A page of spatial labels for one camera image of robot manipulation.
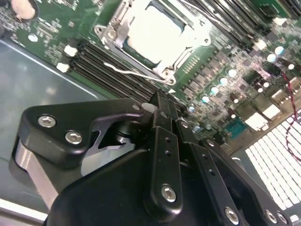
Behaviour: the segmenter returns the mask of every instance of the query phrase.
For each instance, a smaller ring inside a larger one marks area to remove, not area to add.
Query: screw
[[[276,217],[269,210],[265,210],[265,215],[271,222],[273,222],[274,224],[277,224]]]
[[[161,189],[162,196],[168,201],[168,202],[174,202],[176,199],[176,194],[174,190],[167,185],[164,185]]]
[[[288,224],[287,219],[282,215],[282,213],[277,212],[277,215],[280,218],[280,220],[282,220],[283,223],[285,223],[286,225]]]
[[[227,218],[229,219],[229,221],[232,222],[232,224],[234,224],[234,225],[239,224],[239,219],[238,219],[237,214],[230,207],[225,208],[225,214],[226,214]]]
[[[185,121],[182,121],[181,125],[184,126],[185,128],[188,128],[188,124]]]
[[[212,140],[207,140],[207,142],[211,147],[214,147],[214,143],[212,142]]]
[[[140,110],[140,107],[138,107],[137,105],[133,105],[133,108],[134,108],[135,110],[137,110],[137,111]]]
[[[78,145],[80,142],[82,142],[83,138],[78,132],[70,131],[66,133],[65,139],[73,145]]]
[[[165,112],[161,112],[161,115],[166,119],[168,118],[168,115]]]
[[[108,36],[109,38],[114,39],[116,37],[116,31],[114,30],[109,31]]]
[[[43,115],[38,118],[38,123],[42,127],[51,128],[56,125],[56,121],[51,116]]]
[[[103,30],[102,30],[102,28],[101,28],[101,26],[99,26],[99,25],[96,25],[95,27],[94,27],[94,32],[97,34],[97,33],[101,33]]]

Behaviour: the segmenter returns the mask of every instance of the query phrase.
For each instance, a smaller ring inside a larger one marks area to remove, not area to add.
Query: white vent grille
[[[292,121],[288,118],[246,150],[274,201],[283,210],[301,202],[301,165],[287,151],[285,140]],[[300,122],[294,123],[288,140],[291,150],[301,158]]]

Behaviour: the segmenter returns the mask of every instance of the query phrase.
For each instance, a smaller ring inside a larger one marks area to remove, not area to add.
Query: cpu socket
[[[197,47],[211,44],[210,29],[177,0],[123,0],[107,26],[94,27],[107,49],[168,85]]]

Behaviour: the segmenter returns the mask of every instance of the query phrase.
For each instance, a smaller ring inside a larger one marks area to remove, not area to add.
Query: motherboard
[[[0,0],[0,37],[111,99],[163,89],[232,153],[301,107],[300,16],[299,0]]]

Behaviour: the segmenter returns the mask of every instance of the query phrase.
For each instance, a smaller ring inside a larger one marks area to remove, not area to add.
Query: red wire
[[[293,98],[293,89],[292,89],[292,85],[289,81],[289,79],[287,78],[286,74],[283,73],[283,77],[285,79],[285,81],[287,82],[287,86],[288,86],[288,91],[290,93],[290,96],[291,96],[291,102],[292,102],[292,107],[293,107],[293,121],[290,123],[289,127],[287,128],[286,130],[286,135],[285,135],[285,140],[286,140],[286,146],[287,146],[287,150],[288,152],[293,156],[293,158],[299,162],[301,162],[301,159],[299,157],[297,157],[293,151],[290,149],[289,147],[289,144],[290,142],[288,141],[288,133],[289,131],[291,130],[294,122],[297,120],[297,110],[296,110],[296,105],[295,105],[295,101],[294,101],[294,98]]]

